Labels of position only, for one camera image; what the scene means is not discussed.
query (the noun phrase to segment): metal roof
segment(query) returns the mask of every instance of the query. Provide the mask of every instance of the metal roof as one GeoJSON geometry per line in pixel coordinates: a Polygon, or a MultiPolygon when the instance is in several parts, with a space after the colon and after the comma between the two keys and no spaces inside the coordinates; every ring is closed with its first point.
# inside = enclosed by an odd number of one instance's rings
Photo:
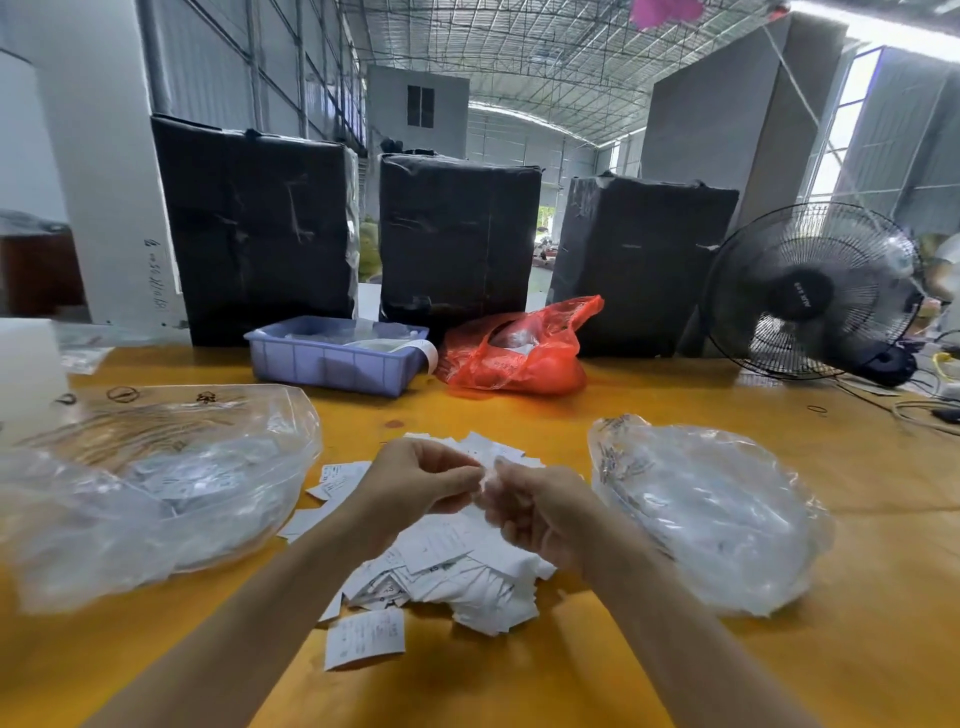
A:
{"type": "Polygon", "coordinates": [[[696,23],[638,31],[631,0],[342,0],[362,61],[470,79],[470,99],[602,144],[645,123],[654,83],[766,21],[707,0],[696,23]]]}

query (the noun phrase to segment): blue plastic crate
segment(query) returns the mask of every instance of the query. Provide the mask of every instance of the blue plastic crate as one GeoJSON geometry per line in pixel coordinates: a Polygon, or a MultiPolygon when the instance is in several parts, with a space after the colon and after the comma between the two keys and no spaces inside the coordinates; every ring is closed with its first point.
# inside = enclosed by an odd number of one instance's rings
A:
{"type": "MultiPolygon", "coordinates": [[[[347,337],[356,326],[351,319],[298,316],[251,331],[244,338],[250,342],[253,374],[269,381],[399,397],[427,363],[419,349],[372,352],[349,344],[285,338],[291,333],[347,337]]],[[[425,339],[429,330],[379,322],[372,326],[373,333],[385,339],[402,338],[411,331],[425,339]]]]}

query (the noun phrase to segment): black plastic wrap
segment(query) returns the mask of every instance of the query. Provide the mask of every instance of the black plastic wrap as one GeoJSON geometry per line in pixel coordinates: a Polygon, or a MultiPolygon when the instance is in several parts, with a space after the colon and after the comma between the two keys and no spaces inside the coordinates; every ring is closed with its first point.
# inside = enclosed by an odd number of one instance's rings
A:
{"type": "Polygon", "coordinates": [[[576,178],[547,303],[600,295],[577,332],[587,356],[671,356],[739,193],[703,184],[576,178]]]}
{"type": "Polygon", "coordinates": [[[533,260],[538,167],[448,157],[380,158],[380,317],[430,328],[523,311],[533,260]]]}
{"type": "Polygon", "coordinates": [[[356,155],[341,144],[153,120],[195,346],[256,328],[352,318],[359,266],[356,155]]]}

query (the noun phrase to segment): hand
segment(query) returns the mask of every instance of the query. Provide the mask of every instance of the hand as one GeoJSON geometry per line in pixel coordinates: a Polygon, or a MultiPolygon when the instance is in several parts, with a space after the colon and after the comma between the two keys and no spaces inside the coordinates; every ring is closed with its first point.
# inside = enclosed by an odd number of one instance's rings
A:
{"type": "Polygon", "coordinates": [[[453,448],[399,437],[383,446],[348,502],[361,509],[386,548],[425,514],[456,513],[468,505],[483,475],[476,460],[453,448]]]}
{"type": "Polygon", "coordinates": [[[477,498],[487,521],[514,546],[561,569],[579,570],[606,508],[570,468],[526,468],[497,459],[497,478],[477,498]]]}

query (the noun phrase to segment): table surface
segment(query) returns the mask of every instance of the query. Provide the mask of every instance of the table surface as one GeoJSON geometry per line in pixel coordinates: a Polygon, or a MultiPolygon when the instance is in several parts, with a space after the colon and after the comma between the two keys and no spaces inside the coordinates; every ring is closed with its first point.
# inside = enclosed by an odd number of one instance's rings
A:
{"type": "MultiPolygon", "coordinates": [[[[587,390],[550,400],[456,397],[428,376],[418,376],[398,400],[310,389],[324,426],[321,463],[370,459],[381,443],[407,431],[461,438],[476,430],[587,474],[590,424],[624,412],[654,425],[747,435],[797,469],[830,508],[836,543],[801,600],[772,619],[729,620],[730,629],[830,728],[957,725],[960,449],[954,440],[897,423],[828,384],[745,385],[728,362],[586,366],[587,390]]],[[[74,384],[251,381],[245,352],[166,348],[118,350],[96,375],[74,384]]],[[[319,464],[309,483],[318,472],[319,464]]],[[[308,503],[314,504],[302,496],[300,506],[308,503]]],[[[12,581],[0,576],[0,722],[76,725],[282,548],[273,539],[238,563],[55,617],[18,615],[12,581]]],[[[495,639],[455,625],[444,606],[414,605],[405,609],[406,654],[337,672],[324,672],[326,633],[315,629],[252,725],[670,725],[612,619],[583,583],[558,574],[540,584],[538,604],[538,619],[495,639]]]]}

